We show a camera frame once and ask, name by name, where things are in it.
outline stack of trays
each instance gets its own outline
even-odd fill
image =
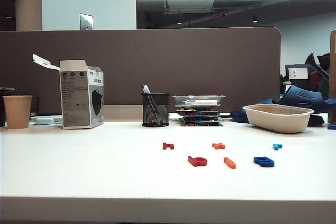
[[[223,95],[174,95],[177,113],[183,117],[180,124],[183,126],[222,126],[218,121],[218,110]]]

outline paper bowl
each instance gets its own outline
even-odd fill
[[[307,128],[314,110],[278,104],[256,104],[243,107],[250,124],[279,133],[298,133]]]

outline white desk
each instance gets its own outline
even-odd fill
[[[1,128],[2,219],[335,223],[336,131],[325,125],[286,135],[229,119],[223,125]],[[175,149],[163,150],[163,142]],[[218,142],[226,149],[215,150]],[[208,165],[194,167],[188,156]],[[254,164],[255,156],[275,167]]]

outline blue shoe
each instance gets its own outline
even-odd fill
[[[289,87],[277,104],[312,109],[314,114],[336,110],[336,98],[326,100],[320,92],[301,89],[294,85]]]

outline computer monitor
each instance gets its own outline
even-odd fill
[[[285,65],[286,80],[299,88],[308,87],[308,67],[305,64]]]

